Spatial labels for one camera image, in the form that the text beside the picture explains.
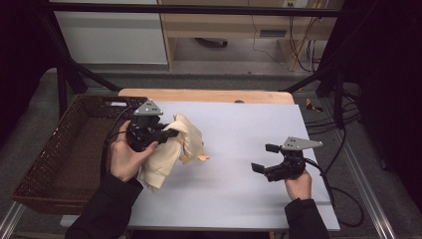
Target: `white table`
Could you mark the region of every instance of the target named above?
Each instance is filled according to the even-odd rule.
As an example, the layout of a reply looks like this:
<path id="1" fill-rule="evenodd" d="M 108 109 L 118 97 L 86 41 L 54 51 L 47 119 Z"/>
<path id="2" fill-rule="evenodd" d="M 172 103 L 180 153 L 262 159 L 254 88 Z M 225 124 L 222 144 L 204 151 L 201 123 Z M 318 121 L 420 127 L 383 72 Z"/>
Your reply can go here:
<path id="1" fill-rule="evenodd" d="M 177 162 L 158 193 L 144 189 L 132 208 L 129 228 L 168 230 L 254 230 L 288 228 L 284 207 L 291 201 L 283 181 L 268 182 L 251 162 L 266 167 L 282 155 L 265 144 L 283 144 L 288 136 L 309 138 L 296 105 L 159 102 L 161 122 L 186 115 L 203 133 L 206 162 Z M 304 150 L 316 160 L 312 149 Z M 328 230 L 339 230 L 323 181 L 316 168 L 313 198 Z M 76 216 L 64 216 L 70 226 Z"/>

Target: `black sleeve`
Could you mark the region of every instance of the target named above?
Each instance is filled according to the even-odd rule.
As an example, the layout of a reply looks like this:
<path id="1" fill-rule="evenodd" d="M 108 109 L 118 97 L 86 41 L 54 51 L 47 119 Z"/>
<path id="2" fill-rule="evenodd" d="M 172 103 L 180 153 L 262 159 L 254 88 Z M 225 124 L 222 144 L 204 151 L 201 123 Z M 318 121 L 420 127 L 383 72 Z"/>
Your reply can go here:
<path id="1" fill-rule="evenodd" d="M 142 185 L 134 178 L 125 183 L 106 175 L 81 216 L 68 229 L 66 239 L 118 238 L 127 227 L 131 207 L 141 191 Z"/>
<path id="2" fill-rule="evenodd" d="M 289 238 L 329 238 L 326 227 L 317 211 L 317 205 L 312 199 L 300 200 L 298 198 L 289 203 L 285 211 L 290 227 Z"/>

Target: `cloth fold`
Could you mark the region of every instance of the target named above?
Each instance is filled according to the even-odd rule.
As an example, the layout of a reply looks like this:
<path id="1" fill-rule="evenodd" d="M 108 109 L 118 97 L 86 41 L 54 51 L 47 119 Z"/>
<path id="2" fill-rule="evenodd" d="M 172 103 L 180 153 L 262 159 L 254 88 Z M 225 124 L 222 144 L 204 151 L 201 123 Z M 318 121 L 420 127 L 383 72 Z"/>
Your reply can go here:
<path id="1" fill-rule="evenodd" d="M 179 158 L 183 164 L 189 163 L 192 159 L 206 161 L 209 159 L 204 152 L 202 132 L 184 115 L 173 116 L 174 122 L 164 130 L 175 129 L 179 131 L 177 137 L 170 137 L 166 143 L 160 144 L 155 153 L 143 164 L 138 179 L 145 183 L 145 186 L 157 192 L 170 174 L 174 164 Z"/>

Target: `white wall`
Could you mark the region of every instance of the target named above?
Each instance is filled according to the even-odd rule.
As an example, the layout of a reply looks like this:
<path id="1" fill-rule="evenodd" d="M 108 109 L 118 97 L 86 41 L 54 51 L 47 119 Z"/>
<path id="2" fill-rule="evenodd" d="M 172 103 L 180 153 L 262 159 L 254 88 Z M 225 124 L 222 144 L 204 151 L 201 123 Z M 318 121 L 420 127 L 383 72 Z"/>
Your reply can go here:
<path id="1" fill-rule="evenodd" d="M 156 4 L 156 0 L 54 2 Z M 158 14 L 56 12 L 56 17 L 79 63 L 167 64 Z"/>

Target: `brown woven basket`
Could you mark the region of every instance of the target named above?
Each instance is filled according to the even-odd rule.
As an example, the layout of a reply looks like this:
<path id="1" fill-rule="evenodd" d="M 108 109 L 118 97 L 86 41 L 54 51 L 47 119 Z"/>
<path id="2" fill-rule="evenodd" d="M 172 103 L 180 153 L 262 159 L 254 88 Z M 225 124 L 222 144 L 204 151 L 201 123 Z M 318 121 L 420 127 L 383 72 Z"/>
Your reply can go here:
<path id="1" fill-rule="evenodd" d="M 146 100 L 77 96 L 16 187 L 12 199 L 40 213 L 80 214 L 100 184 L 103 145 L 113 121 L 122 111 L 138 107 Z M 115 102 L 126 106 L 111 106 Z M 128 111 L 114 132 L 132 114 L 133 111 Z"/>

